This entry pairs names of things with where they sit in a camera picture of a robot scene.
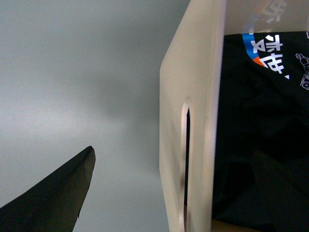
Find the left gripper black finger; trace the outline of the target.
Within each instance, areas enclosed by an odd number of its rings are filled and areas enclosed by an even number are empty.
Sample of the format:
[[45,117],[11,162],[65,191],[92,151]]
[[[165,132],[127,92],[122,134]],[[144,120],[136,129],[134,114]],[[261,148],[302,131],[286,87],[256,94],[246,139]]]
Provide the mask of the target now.
[[89,146],[0,209],[2,232],[71,232],[95,167]]

